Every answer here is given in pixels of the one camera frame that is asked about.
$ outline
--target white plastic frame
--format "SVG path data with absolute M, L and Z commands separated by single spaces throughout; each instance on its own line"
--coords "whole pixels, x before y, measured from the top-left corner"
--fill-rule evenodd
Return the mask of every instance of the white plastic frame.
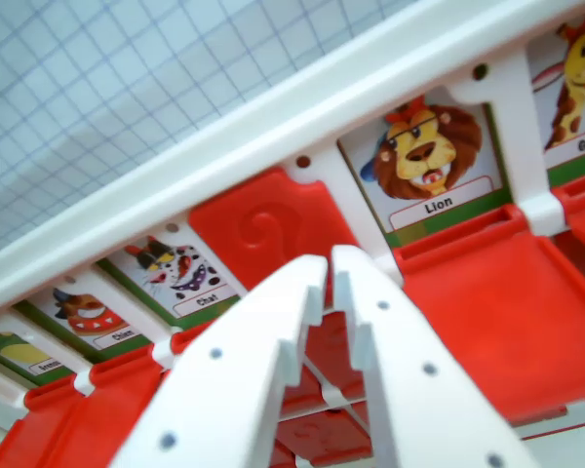
M 416 2 L 1 251 L 0 308 L 583 11 L 585 0 Z

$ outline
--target small hole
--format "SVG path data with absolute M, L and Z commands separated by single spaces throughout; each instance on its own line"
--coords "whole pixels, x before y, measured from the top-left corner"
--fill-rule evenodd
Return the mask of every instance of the small hole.
M 310 164 L 312 164 L 312 161 L 310 161 L 310 158 L 308 158 L 307 156 L 299 156 L 298 158 L 296 158 L 296 165 L 298 168 L 305 169 L 309 167 Z
M 489 455 L 487 457 L 487 463 L 489 464 L 489 466 L 492 466 L 493 468 L 502 468 L 503 466 L 505 466 L 505 464 L 503 463 L 503 459 L 496 453 L 493 453 L 492 455 Z
M 168 450 L 176 444 L 176 436 L 171 432 L 165 434 L 160 440 L 160 448 L 162 450 Z
M 481 81 L 486 76 L 488 76 L 488 65 L 486 63 L 479 63 L 475 66 L 472 70 L 472 77 L 477 80 Z
M 438 373 L 438 369 L 431 363 L 427 363 L 425 364 L 422 369 L 425 371 L 425 373 L 429 374 L 429 375 L 435 375 L 436 373 Z

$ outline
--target guess who game board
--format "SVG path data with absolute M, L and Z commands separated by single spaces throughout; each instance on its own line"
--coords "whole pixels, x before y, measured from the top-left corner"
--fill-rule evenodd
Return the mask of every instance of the guess who game board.
M 527 56 L 552 185 L 585 175 L 585 15 L 534 39 Z
M 71 294 L 52 288 L 17 309 L 94 362 L 149 342 L 92 293 Z
M 100 266 L 169 323 L 183 328 L 216 317 L 238 299 L 188 242 L 172 246 L 148 236 Z
M 37 385 L 71 373 L 59 361 L 8 331 L 0 331 L 0 364 Z
M 484 106 L 436 89 L 340 139 L 391 246 L 511 201 L 492 128 Z

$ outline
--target light blue grid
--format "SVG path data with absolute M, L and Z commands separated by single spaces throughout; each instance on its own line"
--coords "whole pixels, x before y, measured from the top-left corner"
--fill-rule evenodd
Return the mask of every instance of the light blue grid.
M 0 0 L 0 249 L 413 0 Z

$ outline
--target giraffe card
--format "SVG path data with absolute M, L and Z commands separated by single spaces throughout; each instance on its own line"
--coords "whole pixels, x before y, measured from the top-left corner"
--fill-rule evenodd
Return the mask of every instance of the giraffe card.
M 585 14 L 534 39 L 526 52 L 550 169 L 585 155 Z
M 204 256 L 187 242 L 167 245 L 153 236 L 132 243 L 107 260 L 124 278 L 115 278 L 147 303 L 162 307 L 175 318 L 207 309 L 236 292 Z
M 508 201 L 491 196 L 503 181 L 486 110 L 444 89 L 366 123 L 339 146 L 392 246 Z
M 47 319 L 96 350 L 110 348 L 140 336 L 137 329 L 127 324 L 93 294 L 70 294 L 52 288 L 35 294 L 28 302 Z
M 8 331 L 0 331 L 0 363 L 33 381 L 34 376 L 51 371 L 62 371 L 56 378 L 70 373 L 59 361 Z

